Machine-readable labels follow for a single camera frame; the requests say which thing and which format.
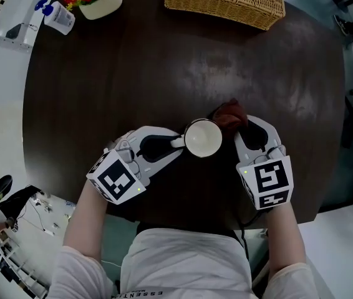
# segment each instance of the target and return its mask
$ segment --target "round table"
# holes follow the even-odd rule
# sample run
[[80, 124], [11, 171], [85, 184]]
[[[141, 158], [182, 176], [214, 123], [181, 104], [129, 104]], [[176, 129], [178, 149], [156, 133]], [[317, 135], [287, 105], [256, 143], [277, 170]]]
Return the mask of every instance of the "round table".
[[[41, 26], [26, 81], [24, 157], [31, 184], [77, 202], [110, 141], [143, 125], [182, 131], [231, 98], [274, 125], [294, 176], [299, 222], [326, 193], [344, 117], [338, 37], [286, 3], [267, 32], [172, 11], [163, 0], [123, 0], [101, 19], [78, 9], [67, 36]], [[209, 158], [183, 153], [147, 191], [108, 212], [172, 227], [237, 229], [255, 215], [233, 142]], [[264, 225], [260, 218], [253, 227]]]

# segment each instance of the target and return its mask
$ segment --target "spray bottle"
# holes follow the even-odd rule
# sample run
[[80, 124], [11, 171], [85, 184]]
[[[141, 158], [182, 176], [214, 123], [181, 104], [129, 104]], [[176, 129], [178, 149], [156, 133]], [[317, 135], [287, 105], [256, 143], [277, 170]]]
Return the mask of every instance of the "spray bottle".
[[51, 5], [45, 5], [45, 3], [47, 3], [47, 0], [40, 0], [35, 6], [35, 11], [42, 8], [42, 13], [45, 15], [44, 24], [55, 28], [64, 35], [68, 34], [75, 22], [74, 15], [58, 1], [53, 2]]

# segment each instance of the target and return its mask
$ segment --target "shoe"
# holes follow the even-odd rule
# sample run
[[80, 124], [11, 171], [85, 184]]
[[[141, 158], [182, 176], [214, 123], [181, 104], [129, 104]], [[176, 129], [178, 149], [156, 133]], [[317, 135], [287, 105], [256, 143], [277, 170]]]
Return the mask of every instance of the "shoe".
[[341, 19], [338, 15], [334, 15], [333, 19], [335, 20], [336, 24], [339, 26], [340, 31], [344, 34], [344, 36], [349, 35], [349, 31], [346, 29], [346, 21]]

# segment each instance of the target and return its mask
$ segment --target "flower pot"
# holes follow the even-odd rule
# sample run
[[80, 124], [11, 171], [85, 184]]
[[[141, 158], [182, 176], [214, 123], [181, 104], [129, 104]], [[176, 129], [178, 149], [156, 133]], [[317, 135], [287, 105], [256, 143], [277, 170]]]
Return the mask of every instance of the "flower pot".
[[95, 20], [116, 11], [121, 3], [122, 0], [96, 0], [92, 4], [79, 6], [79, 8], [87, 19]]

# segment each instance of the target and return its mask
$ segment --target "white t-shirt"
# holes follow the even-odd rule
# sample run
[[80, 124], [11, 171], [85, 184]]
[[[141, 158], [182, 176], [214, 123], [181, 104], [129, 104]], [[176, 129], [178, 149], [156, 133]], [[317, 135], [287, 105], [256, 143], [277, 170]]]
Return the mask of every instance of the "white t-shirt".
[[[96, 260], [63, 246], [48, 299], [104, 299], [111, 298], [112, 290]], [[149, 229], [136, 236], [122, 263], [120, 290], [116, 298], [257, 298], [237, 240], [176, 229]], [[319, 296], [310, 268], [298, 263], [279, 271], [263, 298]]]

